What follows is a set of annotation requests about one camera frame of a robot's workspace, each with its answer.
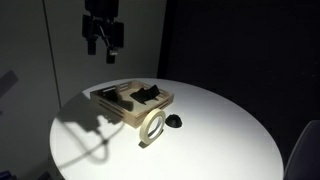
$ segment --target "black object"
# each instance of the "black object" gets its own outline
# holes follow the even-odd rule
[[[88,54],[96,54],[99,36],[107,46],[108,64],[115,63],[116,51],[123,47],[124,25],[116,22],[119,0],[85,0],[85,9],[90,16],[82,17],[82,36],[88,41]]]
[[[155,99],[160,94],[157,85],[145,90],[144,88],[139,89],[137,92],[130,94],[130,96],[141,104],[146,104],[146,101]]]
[[[182,126],[182,121],[178,115],[171,114],[167,117],[166,124],[172,128],[180,128]]]
[[[101,89],[98,91],[98,95],[112,102],[117,102],[119,100],[118,94],[114,87]]]
[[[133,102],[122,100],[121,95],[116,92],[115,87],[101,89],[98,92],[98,95],[103,97],[104,99],[114,102],[120,107],[132,111],[133,110]]]

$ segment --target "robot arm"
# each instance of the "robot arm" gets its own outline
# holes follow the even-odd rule
[[[117,50],[123,47],[124,25],[116,22],[119,0],[85,0],[85,9],[90,16],[83,15],[82,36],[88,42],[88,54],[96,54],[96,40],[99,36],[107,47],[108,64],[115,62]]]

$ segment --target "round white table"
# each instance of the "round white table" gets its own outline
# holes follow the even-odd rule
[[[90,101],[89,88],[71,99],[51,126],[50,149],[66,180],[282,180],[278,147],[266,129],[233,102],[192,85],[135,79],[174,93],[164,109],[183,125],[167,125],[152,144],[139,146],[139,128],[109,122]]]

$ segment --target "dark background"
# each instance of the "dark background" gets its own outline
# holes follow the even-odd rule
[[[158,78],[238,104],[269,131],[284,165],[320,119],[317,1],[168,0]]]

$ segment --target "chair backrest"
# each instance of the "chair backrest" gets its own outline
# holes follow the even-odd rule
[[[320,180],[320,121],[301,133],[288,161],[284,180]]]

